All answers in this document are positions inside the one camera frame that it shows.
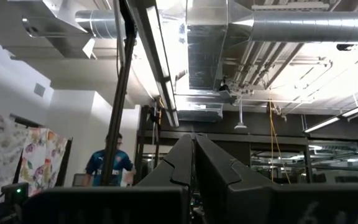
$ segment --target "pipe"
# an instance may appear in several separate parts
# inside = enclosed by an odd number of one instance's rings
[[[245,72],[245,75],[241,77],[240,86],[244,86],[247,80],[247,77],[251,71],[252,66],[254,66],[254,63],[258,59],[260,53],[262,52],[262,49],[265,47],[265,42],[258,42],[255,44],[255,53],[251,56],[251,58],[247,62],[247,70]]]
[[[287,65],[289,65],[292,60],[296,57],[296,55],[299,53],[299,51],[302,49],[302,47],[304,46],[305,44],[298,44],[294,51],[290,54],[290,56],[287,58],[287,60],[284,62],[284,64],[278,69],[278,71],[276,72],[276,74],[274,74],[271,79],[268,81],[268,83],[266,84],[265,86],[265,89],[269,89],[273,82],[276,80],[276,78],[284,71],[284,69],[287,67]]]
[[[286,112],[285,114],[283,114],[283,116],[286,116],[287,114],[291,113],[292,111],[294,111],[295,109],[297,109],[298,107],[300,107],[303,103],[299,103],[298,105],[296,105],[294,108],[290,109],[288,112]]]
[[[260,62],[260,64],[258,65],[258,68],[256,69],[256,71],[254,72],[254,74],[251,76],[251,79],[249,81],[250,84],[253,84],[253,82],[255,81],[256,77],[258,76],[258,74],[260,73],[261,69],[266,65],[267,61],[269,60],[269,58],[272,56],[273,54],[273,49],[276,48],[276,46],[278,45],[278,43],[270,43],[269,47],[266,50],[266,53],[262,59],[262,61]]]
[[[121,14],[120,27],[125,28],[124,19]],[[75,14],[75,21],[84,30],[91,32],[96,38],[115,39],[119,31],[116,26],[116,16],[114,11],[103,10],[80,10]],[[122,33],[122,39],[125,39],[125,32]]]
[[[338,5],[341,3],[342,0],[336,0],[336,2],[333,4],[333,6],[328,10],[329,12],[333,12]]]
[[[252,40],[358,43],[358,12],[257,11]]]
[[[318,80],[320,77],[322,77],[323,75],[325,75],[328,71],[330,71],[330,69],[333,68],[334,62],[330,62],[330,63],[331,63],[331,66],[330,66],[327,70],[325,70],[321,75],[319,75],[319,77],[317,77],[317,78],[316,78],[315,80],[313,80],[311,83],[307,84],[307,86],[304,88],[304,90],[307,89],[312,83],[314,83],[316,80]],[[298,100],[299,98],[301,98],[301,96],[297,96],[297,97],[294,99],[294,101]],[[292,104],[292,103],[289,103],[289,104],[285,105],[282,110],[285,110],[285,109],[286,109],[287,107],[289,107],[291,104]]]
[[[277,64],[283,64],[285,62],[285,60],[283,59],[278,59],[276,61],[276,63],[274,63],[275,65]],[[257,60],[255,62],[256,65],[259,65],[261,63],[261,60]],[[236,65],[238,66],[239,63],[236,62],[236,61],[233,61],[233,60],[225,60],[223,62],[224,65]],[[297,60],[297,59],[294,59],[290,65],[322,65],[322,66],[325,66],[327,67],[329,64],[329,61],[327,60],[303,60],[303,59],[300,59],[300,60]]]
[[[242,101],[246,102],[272,102],[272,103],[304,103],[304,104],[310,104],[312,101],[296,101],[296,100],[255,100],[255,99],[242,99]]]
[[[236,74],[234,75],[234,80],[235,80],[236,82],[238,82],[239,79],[240,79],[241,72],[242,72],[242,70],[244,69],[244,67],[245,67],[245,65],[246,65],[246,63],[247,63],[249,54],[251,53],[251,50],[252,50],[252,48],[254,47],[254,44],[255,44],[255,42],[248,42],[248,43],[247,43],[246,49],[245,49],[245,51],[244,51],[244,53],[242,54],[242,57],[241,57],[241,59],[240,59],[239,68],[238,68],[238,70],[236,71]]]
[[[253,85],[258,85],[259,82],[261,80],[263,80],[263,78],[265,77],[266,74],[268,74],[269,70],[271,69],[271,67],[277,62],[278,58],[281,56],[281,54],[283,53],[285,47],[287,46],[287,43],[281,43],[277,50],[275,51],[275,53],[273,54],[272,58],[270,59],[270,61],[268,62],[268,64],[266,64],[265,69],[259,74],[259,76],[256,76],[256,80],[251,80],[251,84]]]

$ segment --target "metal pole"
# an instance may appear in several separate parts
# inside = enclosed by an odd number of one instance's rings
[[[142,158],[143,158],[143,149],[144,149],[144,140],[147,129],[147,115],[149,113],[149,106],[146,105],[142,107],[140,112],[140,127],[139,127],[139,151],[136,154],[135,168],[136,175],[134,178],[134,185],[139,183],[142,180]]]
[[[284,71],[284,69],[287,67],[287,65],[291,64],[292,60],[298,55],[299,51],[301,51],[302,47],[305,44],[298,44],[294,51],[290,54],[290,56],[287,58],[287,60],[284,62],[284,64],[278,69],[278,71],[270,78],[267,85],[265,86],[265,89],[268,90],[272,85],[273,82],[276,80],[276,78]]]
[[[108,137],[106,140],[106,151],[104,155],[104,164],[101,176],[101,185],[108,186],[111,182],[112,168],[114,165],[114,155],[117,151],[117,141],[119,128],[122,118],[122,110],[124,109],[124,101],[127,90],[129,71],[131,70],[132,53],[135,46],[135,34],[127,34],[126,39],[126,59],[125,65],[121,67],[118,77],[116,97],[114,98],[114,104],[112,107],[110,127]]]
[[[312,168],[311,168],[311,158],[310,158],[310,151],[309,151],[309,146],[306,146],[305,151],[303,151],[303,155],[305,156],[305,166],[306,166],[306,178],[308,183],[312,183],[313,182],[313,173],[312,173]]]
[[[154,169],[158,166],[158,159],[159,159],[159,153],[160,153],[160,124],[157,123],[157,130],[155,133],[155,155],[154,155]]]

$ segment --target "ceiling pipe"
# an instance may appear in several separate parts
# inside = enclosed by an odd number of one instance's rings
[[[277,62],[278,58],[283,53],[285,47],[287,46],[287,43],[281,43],[275,53],[273,54],[272,58],[270,59],[269,63],[266,64],[265,69],[259,74],[259,76],[256,76],[254,80],[251,80],[252,85],[258,85],[261,80],[265,77],[266,74],[268,74],[269,70],[275,63]]]
[[[299,51],[302,49],[302,47],[305,44],[298,44],[294,51],[290,54],[290,56],[287,58],[287,60],[284,62],[284,64],[278,69],[278,71],[271,77],[271,79],[267,82],[265,89],[268,90],[272,85],[273,82],[277,79],[277,77],[284,71],[284,69],[289,65],[292,60],[296,57],[296,55],[299,53]]]
[[[254,74],[251,76],[251,79],[249,81],[250,84],[253,84],[253,82],[255,81],[255,79],[257,78],[258,74],[260,73],[260,71],[262,70],[262,68],[264,66],[266,66],[267,61],[269,60],[269,58],[272,56],[273,54],[273,49],[276,48],[276,46],[278,45],[278,43],[270,43],[269,47],[266,50],[266,53],[264,55],[264,57],[262,58],[262,61],[260,62],[260,64],[258,65],[258,68],[256,69],[256,71],[254,72]]]
[[[266,44],[265,42],[255,43],[255,45],[254,45],[255,53],[251,56],[251,58],[248,60],[248,62],[246,64],[247,68],[241,77],[240,86],[244,86],[246,84],[247,77],[249,76],[249,73],[250,73],[252,67],[254,66],[256,60],[258,59],[260,53],[262,52],[262,49],[265,47],[265,44]]]
[[[239,67],[238,67],[238,69],[236,71],[236,74],[234,75],[234,80],[236,82],[238,82],[239,79],[240,79],[241,72],[244,69],[244,67],[246,66],[249,54],[251,53],[252,48],[254,47],[254,44],[255,44],[255,42],[248,42],[247,43],[246,49],[245,49],[245,51],[242,54],[242,57],[240,59],[240,65],[239,65]]]
[[[330,62],[330,64],[331,64],[331,66],[329,67],[329,68],[327,68],[327,70],[325,70],[321,75],[319,75],[315,80],[313,80],[311,83],[309,83],[309,84],[307,84],[307,86],[303,89],[303,90],[306,90],[312,83],[314,83],[316,80],[318,80],[320,77],[322,77],[323,75],[325,75],[327,72],[329,72],[332,68],[333,68],[333,66],[334,66],[334,62]],[[297,96],[295,99],[294,99],[294,101],[296,101],[296,100],[298,100],[299,98],[301,98],[301,96]],[[289,103],[289,104],[287,104],[287,105],[285,105],[284,107],[283,107],[283,109],[282,109],[282,111],[283,110],[285,110],[285,109],[287,109],[290,105],[291,105],[292,103]]]

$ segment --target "silver air duct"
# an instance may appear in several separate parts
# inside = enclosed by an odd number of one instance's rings
[[[243,71],[248,71],[252,57],[246,42],[358,44],[358,12],[251,11],[235,0],[193,0],[186,21],[189,83],[194,90],[216,90],[214,84],[222,81],[216,68],[233,46],[242,45],[245,53],[238,58],[242,63],[236,73],[225,76],[248,81]],[[252,78],[257,83],[258,74]]]
[[[253,41],[358,43],[358,12],[258,11],[232,24],[252,28]]]
[[[65,58],[91,58],[95,38],[116,39],[113,11],[89,11],[76,0],[8,0],[19,6],[31,37],[46,38]],[[124,20],[120,16],[124,35]]]
[[[125,27],[124,19],[121,14],[120,25]],[[75,21],[96,38],[115,39],[117,38],[116,18],[113,11],[102,10],[83,10],[75,14]]]

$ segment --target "black pole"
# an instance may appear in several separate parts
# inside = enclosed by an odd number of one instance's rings
[[[117,140],[124,109],[124,101],[128,84],[129,71],[131,70],[132,53],[135,46],[135,34],[127,34],[125,44],[125,65],[121,67],[118,77],[116,96],[112,106],[110,127],[106,140],[106,151],[101,175],[101,185],[108,186],[111,182],[112,168],[114,165],[114,155],[117,151]]]
[[[157,131],[155,134],[155,156],[154,156],[154,169],[158,166],[158,159],[160,157],[160,124],[157,122]]]
[[[311,157],[309,146],[305,146],[306,149],[303,151],[303,155],[305,156],[305,166],[306,166],[306,180],[308,183],[313,182],[313,172],[311,168]]]
[[[142,107],[140,112],[140,127],[139,127],[139,150],[136,152],[136,159],[135,159],[135,168],[136,168],[136,175],[134,178],[134,185],[139,183],[142,180],[142,158],[143,158],[143,149],[144,149],[144,140],[145,134],[147,129],[147,115],[149,113],[149,106]]]

